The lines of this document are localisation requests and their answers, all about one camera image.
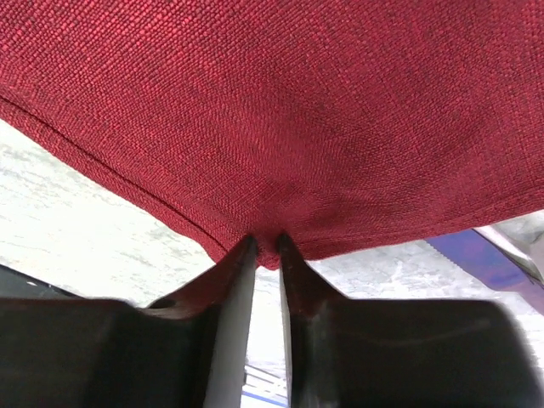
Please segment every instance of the concrete floor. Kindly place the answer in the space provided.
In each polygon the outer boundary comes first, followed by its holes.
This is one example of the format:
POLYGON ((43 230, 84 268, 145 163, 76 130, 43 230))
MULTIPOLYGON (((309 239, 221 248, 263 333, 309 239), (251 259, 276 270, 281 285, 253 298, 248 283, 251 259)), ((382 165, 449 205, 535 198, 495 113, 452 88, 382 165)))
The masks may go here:
MULTIPOLYGON (((534 238, 544 212, 504 228, 534 238)), ((146 305, 213 263, 194 241, 67 167, 0 121, 0 264, 89 298, 146 305)), ((485 298, 515 315, 544 367, 544 317, 487 289, 424 241, 312 262, 354 298, 485 298)), ((258 270, 250 364, 285 377, 279 276, 258 270)))

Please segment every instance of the red fabric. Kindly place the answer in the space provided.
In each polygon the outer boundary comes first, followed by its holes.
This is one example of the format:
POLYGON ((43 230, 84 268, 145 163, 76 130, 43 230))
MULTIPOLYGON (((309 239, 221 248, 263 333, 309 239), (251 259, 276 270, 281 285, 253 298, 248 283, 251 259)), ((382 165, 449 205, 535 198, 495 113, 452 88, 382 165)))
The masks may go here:
POLYGON ((544 207, 544 3, 3 0, 0 117, 217 259, 544 207))

